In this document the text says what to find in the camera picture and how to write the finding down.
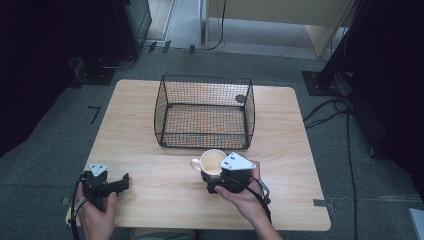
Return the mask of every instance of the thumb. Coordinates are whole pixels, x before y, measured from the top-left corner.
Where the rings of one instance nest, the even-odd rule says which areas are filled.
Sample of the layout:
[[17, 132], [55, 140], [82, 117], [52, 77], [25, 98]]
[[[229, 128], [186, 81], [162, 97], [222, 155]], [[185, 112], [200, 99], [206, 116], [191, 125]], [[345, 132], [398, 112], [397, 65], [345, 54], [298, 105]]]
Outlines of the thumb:
[[113, 219], [115, 218], [115, 207], [117, 202], [118, 195], [116, 194], [116, 192], [112, 192], [107, 199], [106, 215]]

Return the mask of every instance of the table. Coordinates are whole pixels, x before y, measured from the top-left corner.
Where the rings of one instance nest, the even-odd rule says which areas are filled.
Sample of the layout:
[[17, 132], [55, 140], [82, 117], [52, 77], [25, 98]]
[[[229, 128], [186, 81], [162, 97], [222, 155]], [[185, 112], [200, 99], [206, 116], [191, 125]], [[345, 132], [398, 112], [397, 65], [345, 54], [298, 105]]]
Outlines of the table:
[[[341, 26], [353, 18], [355, 0], [228, 0], [225, 19], [305, 25], [312, 46], [322, 57]], [[222, 18], [224, 0], [206, 0], [205, 48], [209, 18]]]
[[[85, 166], [109, 165], [109, 182], [129, 173], [130, 189], [119, 196], [116, 226], [252, 229], [234, 205], [209, 194], [190, 167], [204, 150], [158, 145], [153, 130], [158, 89], [159, 81], [117, 83]], [[251, 147], [236, 152], [260, 161], [274, 227], [328, 230], [327, 208], [313, 203], [324, 198], [294, 90], [254, 86], [253, 91], [255, 133]]]

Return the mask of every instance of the black wire basket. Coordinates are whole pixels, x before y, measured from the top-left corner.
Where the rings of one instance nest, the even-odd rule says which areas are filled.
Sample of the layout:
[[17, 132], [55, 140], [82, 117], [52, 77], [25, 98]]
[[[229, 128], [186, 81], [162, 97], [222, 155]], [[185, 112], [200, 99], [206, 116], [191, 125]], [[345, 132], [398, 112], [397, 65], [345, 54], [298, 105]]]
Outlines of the black wire basket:
[[154, 118], [160, 146], [246, 149], [254, 128], [250, 78], [162, 76]]

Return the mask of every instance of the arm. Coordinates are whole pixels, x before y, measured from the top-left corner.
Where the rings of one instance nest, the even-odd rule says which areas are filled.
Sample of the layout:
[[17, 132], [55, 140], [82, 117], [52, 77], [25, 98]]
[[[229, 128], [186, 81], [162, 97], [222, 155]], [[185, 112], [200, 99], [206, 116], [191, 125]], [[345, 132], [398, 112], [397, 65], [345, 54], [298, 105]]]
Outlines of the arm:
[[[252, 170], [252, 177], [259, 180], [261, 179], [259, 162], [254, 163], [256, 168]], [[256, 181], [252, 181], [249, 187], [256, 193], [262, 194], [262, 189]], [[244, 190], [241, 193], [234, 194], [221, 186], [216, 186], [215, 191], [237, 207], [241, 215], [252, 224], [260, 240], [282, 239], [268, 220], [265, 210], [252, 193]]]
[[[78, 186], [77, 200], [84, 196], [82, 183]], [[111, 193], [107, 200], [106, 212], [99, 211], [93, 204], [86, 202], [78, 212], [87, 240], [109, 240], [115, 228], [115, 206], [117, 194]]]

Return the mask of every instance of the cord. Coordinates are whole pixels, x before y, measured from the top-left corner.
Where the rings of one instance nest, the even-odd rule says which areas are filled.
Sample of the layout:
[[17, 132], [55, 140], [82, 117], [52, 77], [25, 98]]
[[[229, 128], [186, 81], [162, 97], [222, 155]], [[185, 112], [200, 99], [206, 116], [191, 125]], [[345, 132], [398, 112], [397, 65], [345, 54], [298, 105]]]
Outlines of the cord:
[[[324, 105], [333, 102], [333, 107], [336, 110], [335, 114], [332, 114], [330, 117], [324, 119], [324, 120], [317, 120], [315, 121], [316, 124], [310, 126], [316, 126], [318, 124], [324, 123], [328, 121], [329, 119], [333, 118], [337, 114], [346, 113], [346, 136], [347, 136], [347, 153], [348, 153], [348, 160], [349, 160], [349, 170], [350, 170], [350, 178], [352, 182], [352, 193], [353, 193], [353, 228], [354, 228], [354, 239], [358, 239], [358, 202], [357, 202], [357, 192], [356, 192], [356, 183], [355, 183], [355, 176], [353, 174], [353, 164], [352, 164], [352, 154], [351, 154], [351, 144], [350, 144], [350, 116], [352, 113], [352, 106], [344, 102], [343, 97], [339, 97], [337, 99], [326, 101], [317, 107], [315, 107], [311, 113], [304, 118], [303, 121], [308, 120], [315, 112], [317, 112], [319, 109], [321, 109]], [[337, 103], [343, 103], [346, 106], [346, 109], [339, 109], [337, 107]]]
[[[272, 220], [271, 220], [271, 211], [269, 210], [269, 208], [268, 208], [268, 204], [271, 202], [271, 200], [268, 198], [268, 200], [269, 201], [267, 201], [266, 199], [264, 199], [264, 198], [262, 198], [262, 196], [261, 195], [259, 195], [258, 193], [256, 193], [255, 191], [253, 191], [249, 186], [245, 186], [244, 184], [242, 184], [241, 182], [239, 182], [239, 181], [237, 181], [237, 180], [235, 180], [234, 178], [232, 178], [232, 177], [228, 177], [227, 176], [227, 178], [229, 179], [229, 180], [231, 180], [231, 181], [233, 181], [233, 182], [235, 182], [235, 183], [237, 183], [238, 185], [240, 185], [240, 186], [243, 186], [247, 191], [249, 191], [250, 193], [252, 193], [253, 194], [253, 196], [255, 196], [255, 198], [259, 201], [259, 203], [262, 205], [262, 207], [264, 208], [264, 210], [265, 210], [265, 214], [266, 214], [266, 216], [268, 217], [268, 220], [269, 220], [269, 222], [270, 223], [272, 223]], [[256, 178], [254, 178], [254, 177], [251, 177], [251, 178], [253, 178], [254, 180], [256, 180], [257, 182], [258, 182], [258, 184], [259, 184], [259, 186], [261, 186], [261, 188], [262, 188], [262, 191], [264, 190], [263, 189], [263, 187], [262, 187], [262, 185], [264, 185], [264, 186], [266, 186], [262, 181], [260, 181], [260, 180], [257, 180]]]
[[253, 178], [262, 187], [262, 195], [264, 196], [264, 201], [267, 205], [270, 204], [271, 199], [269, 198], [269, 194], [271, 193], [271, 191], [269, 191], [268, 186], [265, 185], [265, 183], [262, 182], [262, 180], [258, 180], [254, 177], [251, 177], [251, 178]]
[[352, 192], [353, 192], [353, 236], [355, 240], [358, 239], [358, 201], [356, 199], [356, 184], [355, 184], [355, 177], [353, 175], [353, 166], [352, 166], [352, 154], [350, 151], [350, 130], [349, 130], [349, 118], [350, 118], [350, 111], [346, 114], [346, 134], [347, 134], [347, 155], [349, 158], [349, 170], [350, 170], [350, 178], [352, 181]]
[[77, 228], [77, 220], [76, 220], [76, 212], [74, 210], [75, 208], [75, 200], [76, 200], [76, 195], [77, 195], [77, 191], [78, 191], [78, 185], [81, 182], [81, 179], [83, 178], [83, 174], [81, 174], [78, 177], [78, 180], [75, 184], [74, 187], [74, 192], [72, 195], [72, 202], [71, 202], [71, 218], [68, 220], [68, 224], [71, 224], [71, 229], [72, 229], [72, 235], [74, 236], [74, 240], [79, 240], [79, 234], [78, 234], [78, 228]]
[[345, 92], [343, 95], [348, 95], [350, 92], [352, 92], [352, 88], [350, 87], [347, 78], [349, 78], [349, 75], [345, 72], [336, 72], [335, 75], [336, 82], [338, 83], [339, 87]]
[[219, 39], [219, 42], [214, 47], [205, 49], [205, 51], [212, 51], [215, 48], [217, 48], [221, 44], [222, 39], [224, 38], [224, 19], [225, 19], [226, 6], [227, 6], [227, 0], [224, 0], [224, 8], [222, 9], [222, 18], [221, 18], [221, 38]]
[[[150, 46], [152, 46], [152, 44], [149, 45], [149, 46], [142, 47], [141, 51], [143, 51], [144, 49], [150, 49]], [[165, 48], [165, 47], [164, 46], [155, 46], [155, 48]], [[169, 47], [169, 48], [172, 48], [172, 49], [175, 49], [175, 50], [187, 50], [187, 48], [176, 48], [176, 47]]]
[[[216, 6], [216, 11], [218, 12], [218, 1], [215, 1], [215, 6]], [[221, 25], [219, 24], [219, 18], [217, 18], [216, 20], [217, 20], [216, 25], [218, 25], [219, 31], [221, 32], [221, 36], [223, 36], [224, 30], [222, 29]], [[222, 39], [222, 40], [224, 42], [224, 46], [222, 47], [222, 49], [224, 49], [225, 48], [225, 41], [224, 41], [224, 39]]]
[[106, 69], [119, 69], [119, 68], [126, 68], [126, 67], [128, 67], [129, 65], [131, 65], [133, 62], [134, 62], [134, 60], [135, 60], [135, 56], [132, 56], [132, 59], [130, 60], [130, 62], [129, 63], [127, 63], [127, 64], [125, 64], [125, 65], [119, 65], [119, 66], [103, 66], [103, 65], [101, 65], [102, 66], [102, 68], [106, 68]]

